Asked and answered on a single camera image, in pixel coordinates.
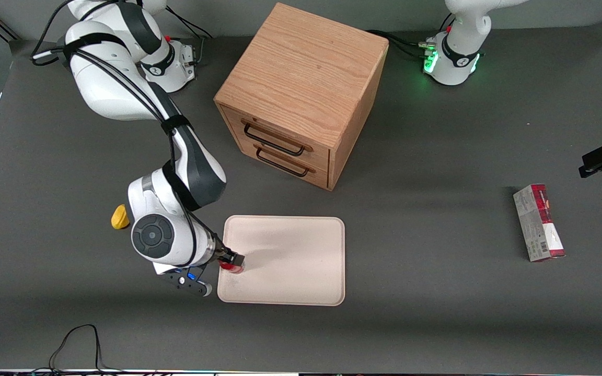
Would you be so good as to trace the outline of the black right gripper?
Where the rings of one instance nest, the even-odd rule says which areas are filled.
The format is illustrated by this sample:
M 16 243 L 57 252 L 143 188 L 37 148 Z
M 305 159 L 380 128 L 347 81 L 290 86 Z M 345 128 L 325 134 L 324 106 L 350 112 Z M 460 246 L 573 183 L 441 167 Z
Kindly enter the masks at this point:
M 211 255 L 211 262 L 219 262 L 222 269 L 234 269 L 234 267 L 243 267 L 245 261 L 244 255 L 231 253 L 231 250 L 222 243 L 217 243 Z

